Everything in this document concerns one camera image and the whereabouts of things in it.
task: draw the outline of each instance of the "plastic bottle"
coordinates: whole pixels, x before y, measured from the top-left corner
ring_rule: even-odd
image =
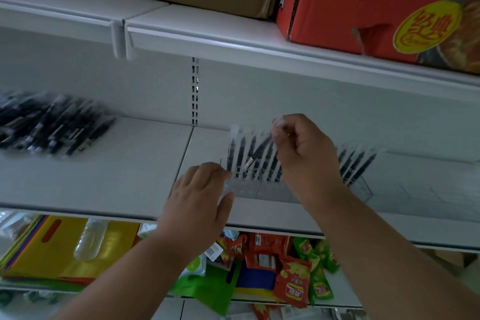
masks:
[[[88,219],[81,233],[80,240],[73,252],[73,257],[82,262],[95,259],[99,254],[108,225],[108,220]]]

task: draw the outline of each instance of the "hand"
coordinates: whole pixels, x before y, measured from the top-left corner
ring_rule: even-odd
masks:
[[[283,178],[313,215],[322,199],[346,189],[337,152],[332,140],[305,115],[285,115],[283,119],[285,124],[272,129]]]
[[[179,256],[185,266],[218,239],[230,215],[233,192],[219,202],[231,176],[219,164],[192,166],[174,184],[153,235]]]

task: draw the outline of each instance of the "left hand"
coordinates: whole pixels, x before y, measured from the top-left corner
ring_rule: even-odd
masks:
[[[219,238],[233,205],[233,192],[218,203],[230,177],[218,163],[207,162],[190,167],[173,184],[153,236],[170,244],[178,260],[190,263]]]

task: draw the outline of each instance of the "red cardboard box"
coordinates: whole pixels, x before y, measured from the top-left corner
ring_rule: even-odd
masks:
[[[298,44],[480,73],[480,0],[280,0]]]

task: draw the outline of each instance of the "forearm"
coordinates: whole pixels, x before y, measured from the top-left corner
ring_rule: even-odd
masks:
[[[313,213],[373,319],[473,319],[480,296],[437,266],[349,190]]]
[[[188,263],[168,241],[141,241],[54,319],[151,319]]]

